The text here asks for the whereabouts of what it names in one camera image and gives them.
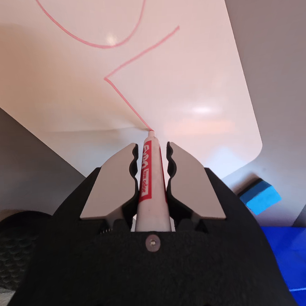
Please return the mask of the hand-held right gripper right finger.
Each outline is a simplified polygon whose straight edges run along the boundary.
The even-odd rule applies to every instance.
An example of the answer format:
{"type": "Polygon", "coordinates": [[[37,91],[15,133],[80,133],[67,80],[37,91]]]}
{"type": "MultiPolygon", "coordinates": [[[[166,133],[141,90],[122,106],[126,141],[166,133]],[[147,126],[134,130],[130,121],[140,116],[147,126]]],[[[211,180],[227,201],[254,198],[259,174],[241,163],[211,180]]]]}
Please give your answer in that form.
{"type": "Polygon", "coordinates": [[[188,219],[198,224],[202,219],[225,220],[226,215],[204,166],[190,153],[168,142],[166,189],[170,217],[175,226],[188,219]]]}

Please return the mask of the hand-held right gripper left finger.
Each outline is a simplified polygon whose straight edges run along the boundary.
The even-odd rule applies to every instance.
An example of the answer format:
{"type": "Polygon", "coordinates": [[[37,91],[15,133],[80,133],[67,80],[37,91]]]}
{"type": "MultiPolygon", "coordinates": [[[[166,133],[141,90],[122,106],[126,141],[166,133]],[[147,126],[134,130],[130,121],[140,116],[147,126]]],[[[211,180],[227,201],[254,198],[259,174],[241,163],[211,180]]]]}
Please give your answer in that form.
{"type": "Polygon", "coordinates": [[[138,203],[138,145],[131,143],[110,157],[94,182],[81,220],[105,219],[109,226],[117,219],[128,221],[136,214],[138,203]]]}

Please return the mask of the red whiteboard marker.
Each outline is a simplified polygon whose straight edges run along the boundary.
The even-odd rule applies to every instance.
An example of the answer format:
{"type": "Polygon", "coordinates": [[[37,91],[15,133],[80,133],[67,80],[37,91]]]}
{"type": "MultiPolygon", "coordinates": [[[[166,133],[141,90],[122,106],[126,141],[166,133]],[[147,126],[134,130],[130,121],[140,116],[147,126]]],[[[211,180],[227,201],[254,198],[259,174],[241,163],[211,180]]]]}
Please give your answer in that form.
{"type": "Polygon", "coordinates": [[[171,232],[161,148],[154,131],[144,140],[135,232],[171,232]]]}

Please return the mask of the blue whiteboard eraser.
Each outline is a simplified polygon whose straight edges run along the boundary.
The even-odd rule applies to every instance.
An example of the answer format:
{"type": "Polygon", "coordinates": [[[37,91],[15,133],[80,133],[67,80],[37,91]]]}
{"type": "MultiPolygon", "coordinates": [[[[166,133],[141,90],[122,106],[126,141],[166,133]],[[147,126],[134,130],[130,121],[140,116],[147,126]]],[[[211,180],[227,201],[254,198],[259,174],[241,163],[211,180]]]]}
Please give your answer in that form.
{"type": "Polygon", "coordinates": [[[237,195],[254,215],[259,215],[282,200],[275,188],[261,178],[256,179],[237,195]]]}

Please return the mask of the blue storage bin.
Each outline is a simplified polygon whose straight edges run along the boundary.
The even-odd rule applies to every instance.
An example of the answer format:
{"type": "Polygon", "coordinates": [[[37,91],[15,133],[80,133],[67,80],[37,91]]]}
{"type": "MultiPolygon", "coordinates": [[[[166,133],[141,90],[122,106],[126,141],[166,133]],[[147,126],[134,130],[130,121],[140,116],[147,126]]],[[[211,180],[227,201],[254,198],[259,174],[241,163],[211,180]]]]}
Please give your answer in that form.
{"type": "Polygon", "coordinates": [[[306,287],[306,228],[261,227],[291,292],[306,287]]]}

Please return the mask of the white whiteboard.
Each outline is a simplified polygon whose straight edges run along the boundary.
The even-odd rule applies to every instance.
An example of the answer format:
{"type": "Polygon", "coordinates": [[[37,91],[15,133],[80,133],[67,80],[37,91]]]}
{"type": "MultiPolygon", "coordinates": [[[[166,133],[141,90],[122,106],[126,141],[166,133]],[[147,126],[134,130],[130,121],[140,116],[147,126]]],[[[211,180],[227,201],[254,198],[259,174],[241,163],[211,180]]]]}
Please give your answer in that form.
{"type": "Polygon", "coordinates": [[[83,175],[151,127],[220,178],[262,141],[224,1],[0,1],[1,108],[83,175]]]}

